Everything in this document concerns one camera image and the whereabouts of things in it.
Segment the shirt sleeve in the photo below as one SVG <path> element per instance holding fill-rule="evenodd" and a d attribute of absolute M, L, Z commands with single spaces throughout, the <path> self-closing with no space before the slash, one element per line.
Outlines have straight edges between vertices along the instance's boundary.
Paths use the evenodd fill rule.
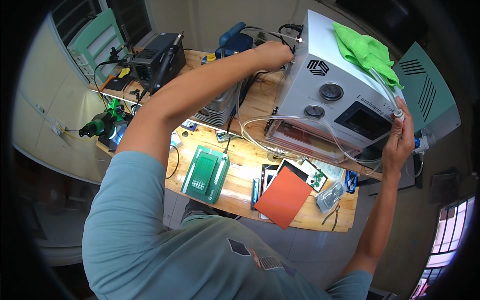
<path fill-rule="evenodd" d="M 355 270 L 343 274 L 326 292 L 333 299 L 358 300 L 367 299 L 368 289 L 373 276 L 365 270 Z"/>
<path fill-rule="evenodd" d="M 164 187 L 165 169 L 153 157 L 125 151 L 112 158 L 82 241 L 85 273 L 97 295 L 148 274 L 167 231 L 162 223 Z"/>

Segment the wooden workbench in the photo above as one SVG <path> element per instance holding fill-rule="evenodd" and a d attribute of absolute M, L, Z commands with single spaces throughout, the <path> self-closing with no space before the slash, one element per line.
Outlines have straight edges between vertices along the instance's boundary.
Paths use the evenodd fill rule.
<path fill-rule="evenodd" d="M 201 66 L 202 58 L 207 54 L 206 52 L 194 51 L 194 50 L 185 50 L 184 52 L 185 52 L 185 58 L 187 60 L 187 63 L 181 69 L 179 74 L 183 74 L 185 72 L 188 72 L 194 68 Z M 272 113 L 274 100 L 275 100 L 278 86 L 279 86 L 279 84 L 277 83 L 282 77 L 282 74 L 283 73 L 279 71 L 279 72 L 269 73 L 265 75 L 262 74 L 259 76 L 259 78 L 257 79 L 257 83 L 251 86 L 248 94 L 245 97 L 245 100 L 242 106 L 240 107 L 240 117 L 242 121 L 245 121 L 252 117 L 270 115 Z M 96 87 L 94 84 L 89 84 L 89 88 L 96 91 Z M 104 89 L 102 92 L 110 96 L 114 96 L 120 99 L 125 99 L 126 101 L 131 103 L 136 103 L 135 95 L 130 95 L 130 91 L 134 91 L 135 89 L 139 89 L 140 91 L 143 90 L 142 86 L 137 81 L 132 81 L 125 88 L 125 93 L 122 93 L 122 91 L 115 91 L 115 90 L 109 90 L 109 89 Z M 150 96 L 148 96 L 148 93 L 147 93 L 147 95 L 143 97 L 142 101 L 140 101 L 140 104 L 145 103 L 146 101 L 148 101 L 149 98 Z M 215 127 L 214 125 L 204 124 L 201 120 L 193 116 L 190 117 L 190 120 L 211 128 L 216 128 L 221 130 L 227 129 L 226 124 L 224 126 Z M 265 141 L 265 138 L 264 138 L 265 125 L 266 125 L 266 121 L 258 121 L 258 122 L 248 124 L 246 128 L 255 139 L 259 141 Z M 240 134 L 240 124 L 237 120 L 237 117 L 235 117 L 235 119 L 231 124 L 230 132 Z M 370 168 L 366 168 L 365 166 L 362 166 L 350 159 L 347 159 L 346 161 L 339 164 L 333 164 L 331 162 L 328 162 L 328 163 L 331 165 L 339 166 L 347 170 L 352 170 L 354 172 L 357 172 L 363 175 L 366 175 L 371 171 Z M 379 172 L 374 172 L 373 174 L 368 176 L 375 178 L 377 180 L 382 180 L 382 174 Z"/>
<path fill-rule="evenodd" d="M 182 127 L 178 127 L 176 131 L 183 143 L 179 148 L 180 162 L 174 176 L 165 180 L 165 187 L 176 193 L 183 194 L 180 192 L 180 189 L 197 146 L 201 145 L 223 152 L 226 145 L 216 140 L 215 130 L 202 125 L 198 125 L 195 132 L 187 131 L 189 133 L 188 137 L 182 136 L 182 133 L 186 131 Z M 108 148 L 102 143 L 97 142 L 97 146 L 108 153 Z M 272 164 L 272 162 L 267 159 L 267 152 L 246 140 L 234 139 L 230 142 L 228 154 L 230 155 L 230 168 L 228 169 L 221 195 L 217 203 L 211 206 L 235 215 L 269 222 L 269 220 L 260 219 L 258 211 L 250 210 L 253 178 L 261 177 L 262 164 Z M 173 151 L 168 158 L 167 176 L 170 176 L 176 164 L 177 152 Z M 331 181 L 328 180 L 324 189 L 330 184 Z M 322 225 L 326 215 L 322 214 L 318 209 L 315 203 L 315 194 L 316 192 L 312 190 L 312 193 L 290 226 L 321 231 L 332 230 L 335 216 L 330 217 L 327 222 Z M 357 207 L 357 197 L 358 189 L 354 194 L 345 193 L 340 198 L 338 222 L 334 231 L 347 232 L 349 228 L 352 228 Z"/>

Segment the shirt print patch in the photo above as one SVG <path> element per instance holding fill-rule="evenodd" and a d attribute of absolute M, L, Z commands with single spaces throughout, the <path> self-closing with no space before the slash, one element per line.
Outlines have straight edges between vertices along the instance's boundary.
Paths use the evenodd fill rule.
<path fill-rule="evenodd" d="M 241 256 L 251 256 L 255 265 L 264 270 L 273 270 L 280 268 L 284 270 L 290 276 L 295 276 L 296 269 L 292 269 L 287 264 L 281 262 L 278 258 L 273 256 L 264 256 L 260 257 L 257 253 L 250 247 L 245 246 L 245 244 L 240 243 L 236 240 L 228 239 L 228 244 L 232 252 L 235 252 Z"/>
<path fill-rule="evenodd" d="M 247 247 L 245 244 L 237 242 L 236 240 L 232 239 L 227 239 L 228 243 L 230 244 L 230 248 L 232 249 L 233 252 L 236 254 L 240 254 L 242 256 L 250 256 L 250 252 L 248 251 Z"/>

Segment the hand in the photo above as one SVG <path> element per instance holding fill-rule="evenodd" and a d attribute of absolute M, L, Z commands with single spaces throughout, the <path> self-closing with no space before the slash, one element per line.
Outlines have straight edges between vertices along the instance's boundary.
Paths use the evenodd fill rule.
<path fill-rule="evenodd" d="M 408 156 L 415 148 L 415 136 L 413 135 L 413 118 L 408 111 L 405 101 L 399 96 L 396 101 L 403 110 L 405 119 L 403 122 L 395 118 L 392 124 L 392 133 L 383 151 L 383 174 L 400 179 L 400 170 Z"/>
<path fill-rule="evenodd" d="M 293 60 L 290 48 L 281 42 L 268 41 L 252 50 L 255 51 L 259 70 L 278 71 Z"/>

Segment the man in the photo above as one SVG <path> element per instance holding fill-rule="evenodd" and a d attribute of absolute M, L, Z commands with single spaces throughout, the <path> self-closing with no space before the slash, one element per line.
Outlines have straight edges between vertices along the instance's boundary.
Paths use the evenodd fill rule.
<path fill-rule="evenodd" d="M 399 98 L 405 120 L 394 121 L 384 148 L 382 187 L 354 256 L 326 292 L 236 220 L 198 209 L 179 230 L 162 224 L 170 133 L 242 78 L 292 59 L 287 46 L 267 42 L 175 78 L 138 112 L 85 223 L 85 273 L 99 299 L 366 298 L 390 233 L 400 169 L 414 147 L 412 118 Z"/>

